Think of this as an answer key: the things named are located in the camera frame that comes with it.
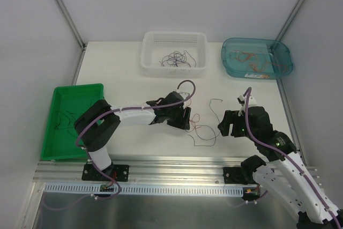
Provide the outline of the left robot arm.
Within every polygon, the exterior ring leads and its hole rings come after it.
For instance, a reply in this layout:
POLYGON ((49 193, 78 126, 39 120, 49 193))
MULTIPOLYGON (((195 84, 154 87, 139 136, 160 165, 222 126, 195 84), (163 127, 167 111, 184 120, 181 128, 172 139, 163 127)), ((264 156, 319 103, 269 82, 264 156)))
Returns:
POLYGON ((74 123, 80 147, 87 151, 93 163, 85 167, 84 181, 110 181, 120 178, 106 144, 118 128, 133 125, 155 125, 166 122, 174 128, 190 129, 190 107, 184 103, 191 95, 184 96, 176 91, 164 98, 151 100, 143 106, 112 109, 105 99, 98 100, 74 123))

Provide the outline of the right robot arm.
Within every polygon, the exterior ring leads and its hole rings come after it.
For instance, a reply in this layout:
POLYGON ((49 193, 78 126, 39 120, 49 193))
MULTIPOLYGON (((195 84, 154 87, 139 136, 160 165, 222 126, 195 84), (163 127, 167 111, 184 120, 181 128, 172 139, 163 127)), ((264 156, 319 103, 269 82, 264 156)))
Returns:
POLYGON ((223 168, 225 183, 258 184, 296 220, 297 228, 342 228, 342 210, 320 189, 290 138, 273 129, 263 107, 227 110, 222 136, 246 137, 266 157, 254 155, 239 167, 223 168))

